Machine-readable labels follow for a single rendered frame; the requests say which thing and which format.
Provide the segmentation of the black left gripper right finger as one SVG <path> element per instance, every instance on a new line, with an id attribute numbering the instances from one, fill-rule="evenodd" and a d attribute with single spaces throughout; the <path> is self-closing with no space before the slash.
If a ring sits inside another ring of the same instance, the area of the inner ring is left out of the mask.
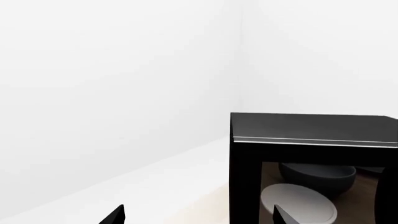
<path id="1" fill-rule="evenodd" d="M 297 222 L 294 218 L 292 218 L 292 216 L 290 216 L 279 205 L 274 205 L 273 223 L 274 224 L 299 224 L 299 222 Z"/>

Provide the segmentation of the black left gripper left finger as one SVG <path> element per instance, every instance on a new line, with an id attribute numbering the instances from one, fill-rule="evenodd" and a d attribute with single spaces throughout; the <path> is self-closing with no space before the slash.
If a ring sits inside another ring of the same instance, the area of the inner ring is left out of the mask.
<path id="1" fill-rule="evenodd" d="M 119 205 L 113 210 L 106 218 L 104 218 L 99 224 L 124 224 L 126 219 L 124 205 Z"/>

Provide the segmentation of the black microwave oven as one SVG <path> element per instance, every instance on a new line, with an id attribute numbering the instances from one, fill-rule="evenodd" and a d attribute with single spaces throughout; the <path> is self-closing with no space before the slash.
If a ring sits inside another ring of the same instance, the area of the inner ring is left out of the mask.
<path id="1" fill-rule="evenodd" d="M 376 224 L 398 224 L 398 119 L 378 115 L 231 113 L 229 221 L 259 224 L 263 162 L 383 167 Z"/>

